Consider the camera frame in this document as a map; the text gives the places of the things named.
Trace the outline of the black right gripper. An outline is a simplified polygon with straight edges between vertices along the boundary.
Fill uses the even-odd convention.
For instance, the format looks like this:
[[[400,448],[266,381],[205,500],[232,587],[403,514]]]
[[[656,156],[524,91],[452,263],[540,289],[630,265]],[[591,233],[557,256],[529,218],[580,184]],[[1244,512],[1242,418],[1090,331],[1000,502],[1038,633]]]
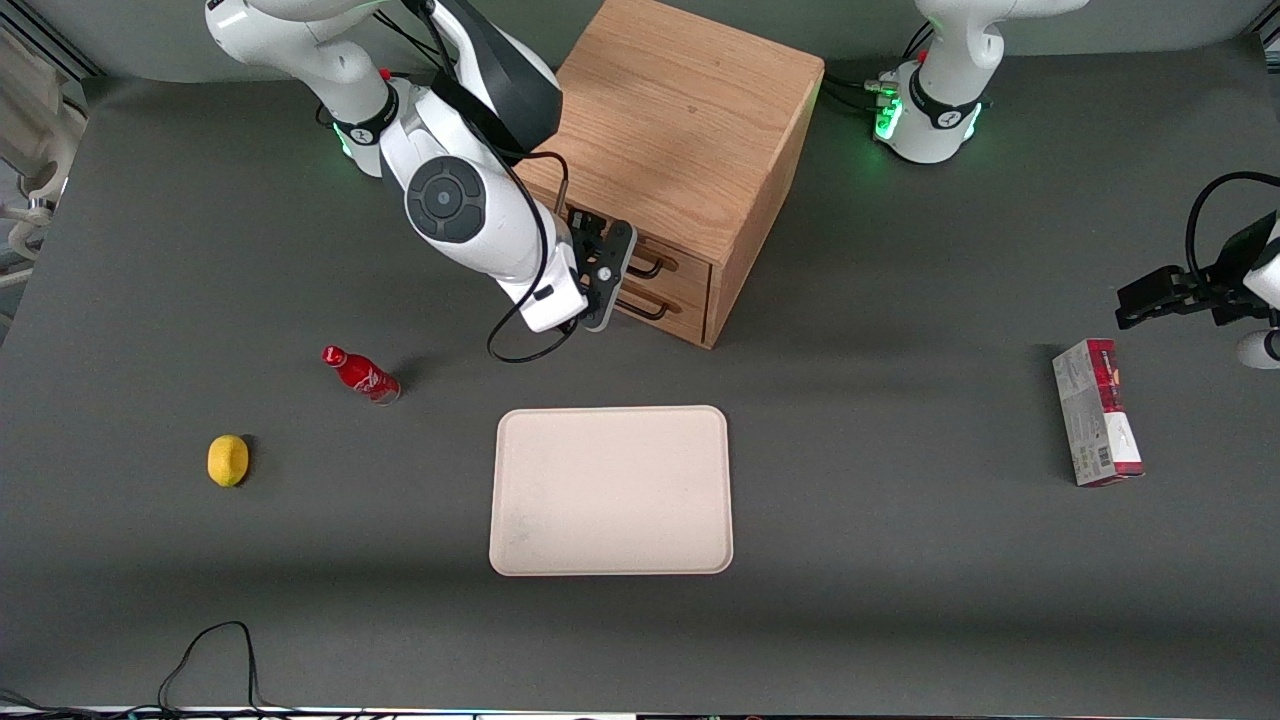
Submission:
[[[600,291],[596,287],[596,265],[602,247],[609,241],[611,220],[577,208],[568,208],[567,224],[571,229],[575,283],[589,304],[598,304]]]

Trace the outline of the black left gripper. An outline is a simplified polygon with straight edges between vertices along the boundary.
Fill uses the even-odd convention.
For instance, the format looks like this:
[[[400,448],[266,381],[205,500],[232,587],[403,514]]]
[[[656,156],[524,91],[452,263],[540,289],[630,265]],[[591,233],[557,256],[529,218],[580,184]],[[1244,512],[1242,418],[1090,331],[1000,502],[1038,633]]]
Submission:
[[[1270,213],[1236,232],[1217,260],[1202,266],[1196,256],[1196,222],[1188,222],[1185,255],[1199,296],[1217,325],[1244,316],[1276,322],[1276,215]],[[1193,313],[1185,272],[1160,266],[1117,291],[1116,323],[1129,331],[1143,322]]]

